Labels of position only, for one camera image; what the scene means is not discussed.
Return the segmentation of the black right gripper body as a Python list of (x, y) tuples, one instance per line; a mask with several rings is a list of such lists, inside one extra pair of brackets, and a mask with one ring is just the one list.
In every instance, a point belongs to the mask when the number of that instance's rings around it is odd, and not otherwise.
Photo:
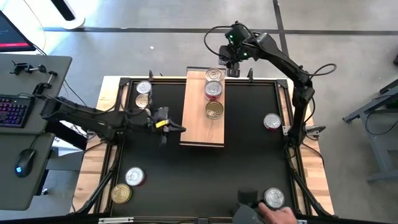
[(226, 67), (238, 67), (240, 62), (241, 47), (234, 45), (222, 45), (219, 48), (219, 64)]

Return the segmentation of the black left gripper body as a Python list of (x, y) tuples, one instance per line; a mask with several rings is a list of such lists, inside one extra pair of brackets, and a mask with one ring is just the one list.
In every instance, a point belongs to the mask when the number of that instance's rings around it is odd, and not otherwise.
[(153, 132), (164, 132), (164, 128), (169, 126), (169, 108), (151, 109), (148, 116), (148, 125)]

